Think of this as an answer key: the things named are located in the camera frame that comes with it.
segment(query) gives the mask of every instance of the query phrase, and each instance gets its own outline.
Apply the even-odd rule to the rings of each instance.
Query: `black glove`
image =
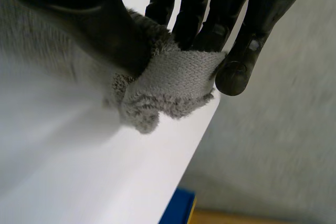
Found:
[[[246,0],[211,0],[200,32],[208,0],[181,0],[173,33],[184,50],[221,51]],[[295,0],[249,0],[244,23],[228,56],[218,68],[216,86],[224,94],[244,91],[254,65],[276,22]],[[150,0],[146,16],[167,25],[174,0]]]
[[[149,62],[149,47],[122,0],[19,1],[121,73],[137,77]]]

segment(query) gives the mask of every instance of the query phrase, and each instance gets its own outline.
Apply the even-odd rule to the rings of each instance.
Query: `knitted cloth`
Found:
[[[35,68],[99,90],[125,119],[150,133],[159,112],[179,119],[211,98],[214,71],[224,54],[180,51],[165,27],[129,10],[151,48],[151,60],[136,80],[115,73],[82,51],[66,34],[16,0],[0,0],[0,64],[17,72]]]

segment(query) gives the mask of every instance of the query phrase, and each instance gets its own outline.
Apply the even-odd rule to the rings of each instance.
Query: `grey wall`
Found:
[[[335,51],[336,0],[297,0],[181,181],[198,207],[336,223]]]

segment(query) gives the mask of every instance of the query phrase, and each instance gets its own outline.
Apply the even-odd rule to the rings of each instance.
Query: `grey cloth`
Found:
[[[0,3],[2,65],[18,72],[38,67],[93,87],[105,101],[118,105],[124,118],[142,133],[155,129],[160,112],[179,119],[212,98],[213,73],[224,54],[180,51],[164,27],[132,10],[132,18],[151,47],[150,63],[136,80],[95,61],[63,32],[15,0]]]

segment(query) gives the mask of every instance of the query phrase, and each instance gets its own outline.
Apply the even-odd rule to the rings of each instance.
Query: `wooden floor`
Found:
[[[189,224],[294,224],[268,219],[257,219],[235,215],[226,215],[211,211],[195,210]]]

